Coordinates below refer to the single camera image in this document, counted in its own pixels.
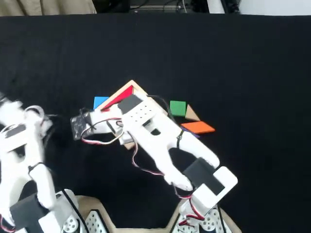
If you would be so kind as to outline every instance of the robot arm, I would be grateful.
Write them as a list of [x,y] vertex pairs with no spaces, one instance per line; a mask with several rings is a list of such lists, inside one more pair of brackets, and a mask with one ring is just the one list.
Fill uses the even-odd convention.
[[[194,190],[191,199],[179,210],[183,216],[181,222],[183,225],[200,224],[204,216],[238,182],[228,168],[224,166],[218,168],[220,161],[209,148],[192,134],[183,132],[142,93],[137,92],[118,105],[113,105],[109,112],[94,111],[87,113],[87,117],[88,123],[81,116],[79,124],[75,124],[78,117],[74,117],[74,121],[71,120],[74,136],[77,136],[75,139],[80,139],[81,132],[85,131],[87,135],[92,135],[123,130],[123,135],[119,139],[120,144],[124,144],[127,139],[134,141],[136,145],[139,144],[152,157],[168,184],[186,191]],[[122,126],[112,121],[109,126],[106,121],[113,117],[121,119]],[[155,129],[159,132],[156,135],[153,134]],[[181,173],[172,163],[168,152],[170,148],[187,151],[197,160]]]
[[[37,232],[36,229],[45,233],[61,232],[68,217],[74,216],[72,219],[76,221],[78,216],[65,194],[55,193],[50,171],[44,165],[42,140],[52,122],[41,107],[23,110],[21,105],[21,102],[11,102],[0,94],[0,123],[5,126],[0,132],[1,227],[17,233]],[[30,180],[36,182],[37,194],[18,201],[24,185]],[[74,194],[70,190],[65,192],[78,207]],[[14,228],[4,228],[2,218]],[[80,232],[84,232],[83,226],[80,227]]]

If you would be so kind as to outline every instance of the black fabric surface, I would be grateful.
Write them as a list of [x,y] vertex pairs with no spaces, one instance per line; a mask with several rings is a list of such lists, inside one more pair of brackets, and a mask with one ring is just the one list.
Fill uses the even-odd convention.
[[[216,129],[200,140],[239,179],[221,206],[244,232],[297,232],[310,206],[310,25],[311,17],[4,17],[0,90],[63,116],[46,152],[55,184],[99,198],[117,227],[164,227],[178,199],[117,143],[74,142],[69,118],[134,79],[149,94],[187,101]],[[172,154],[181,170],[193,161]]]

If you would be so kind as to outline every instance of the blue square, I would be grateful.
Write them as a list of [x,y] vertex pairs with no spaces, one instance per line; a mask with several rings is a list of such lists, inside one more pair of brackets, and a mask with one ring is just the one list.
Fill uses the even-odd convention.
[[104,103],[109,97],[107,96],[95,96],[93,109],[96,109],[99,105]]

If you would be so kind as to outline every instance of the red triangle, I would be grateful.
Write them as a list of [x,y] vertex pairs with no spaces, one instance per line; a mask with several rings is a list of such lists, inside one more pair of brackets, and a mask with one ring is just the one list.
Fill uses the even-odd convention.
[[119,94],[114,100],[112,100],[107,105],[105,105],[105,107],[111,106],[111,105],[129,97],[132,94],[133,94],[133,86],[129,86],[125,91],[123,91],[121,94]]

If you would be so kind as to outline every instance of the green square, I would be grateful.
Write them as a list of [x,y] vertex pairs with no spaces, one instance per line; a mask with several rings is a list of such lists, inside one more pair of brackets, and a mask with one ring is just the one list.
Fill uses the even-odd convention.
[[171,100],[170,109],[173,116],[184,117],[186,115],[186,102]]

